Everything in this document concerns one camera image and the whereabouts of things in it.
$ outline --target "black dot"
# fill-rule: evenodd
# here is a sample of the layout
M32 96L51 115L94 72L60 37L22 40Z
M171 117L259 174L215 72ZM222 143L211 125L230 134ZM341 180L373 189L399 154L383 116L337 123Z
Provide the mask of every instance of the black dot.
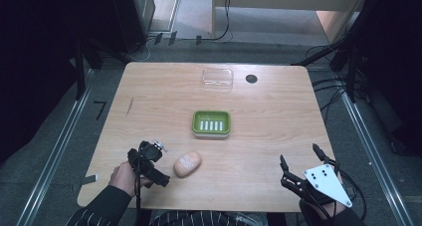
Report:
M254 84L257 81L258 81L258 78L255 75L248 75L248 76L246 76L246 82L248 82L250 84Z

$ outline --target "wooden table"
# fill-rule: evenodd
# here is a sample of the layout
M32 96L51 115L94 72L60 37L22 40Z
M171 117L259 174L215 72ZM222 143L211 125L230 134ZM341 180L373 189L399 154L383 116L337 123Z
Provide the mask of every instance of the wooden table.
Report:
M259 9L316 10L328 40L333 43L364 0L230 0L230 7ZM225 7L226 0L212 0L212 33L215 33L215 8Z
M204 88L206 68L232 70L233 88ZM248 75L258 81L248 83ZM198 110L230 113L230 135L196 138L191 125ZM313 143L333 156L306 68L131 63L87 173L98 174L99 180L82 187L79 204L87 205L106 187L112 170L131 148L155 138L169 150L155 167L171 178L165 188L141 190L143 208L297 212L299 198L280 183L280 154L299 176L321 164ZM190 150L202 156L202 164L180 179L173 163Z

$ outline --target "green container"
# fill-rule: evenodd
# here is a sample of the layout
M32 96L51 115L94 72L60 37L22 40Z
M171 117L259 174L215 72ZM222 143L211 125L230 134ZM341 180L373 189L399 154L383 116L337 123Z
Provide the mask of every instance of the green container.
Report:
M230 134L230 114L223 111L198 111L193 115L192 131L198 137L227 137Z

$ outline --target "metal rail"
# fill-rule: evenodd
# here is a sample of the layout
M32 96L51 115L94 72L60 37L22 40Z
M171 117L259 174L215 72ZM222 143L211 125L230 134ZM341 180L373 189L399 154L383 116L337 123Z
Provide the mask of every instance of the metal rail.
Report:
M346 95L342 95L342 100L345 107L347 108L354 126L356 127L357 133L360 137L360 140L362 141L363 148L365 149L366 154L372 163L375 175L378 178L388 203L390 204L391 210L397 220L398 225L414 225L403 198L395 186L395 183L392 180L390 173L384 164L384 161L378 153L377 147L372 140L368 129L366 128L357 105L352 103L350 98Z
M91 91L92 81L94 79L95 71L89 70L87 74L87 88L82 94L81 98L75 102L72 111L65 122L65 125L59 135L58 140L49 156L49 159L44 166L43 171L41 172L40 177L38 178L37 183L35 184L32 192L29 196L29 199L25 205L25 208L19 218L17 226L29 226L32 225L34 219L37 215L38 209L43 202L44 196L49 189L50 183L53 179L53 176L60 164L63 153L68 145L69 139L75 129L75 125L78 122L78 119L81 115L82 110L87 102L87 98Z

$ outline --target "robotic hand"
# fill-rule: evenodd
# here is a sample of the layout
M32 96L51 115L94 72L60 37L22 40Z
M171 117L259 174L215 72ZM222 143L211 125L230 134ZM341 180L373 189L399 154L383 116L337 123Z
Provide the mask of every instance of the robotic hand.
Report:
M326 156L316 144L313 145L313 149L319 160L323 161L323 165L305 170L304 176L306 179L301 179L290 173L284 157L280 155L280 166L284 173L281 183L301 197L301 210L309 225L314 225L309 222L312 221L314 216L307 215L310 211L304 209L307 206L305 203L317 207L327 219L330 219L330 216L322 207L323 205L338 201L346 207L352 206L351 200L337 178L339 162Z

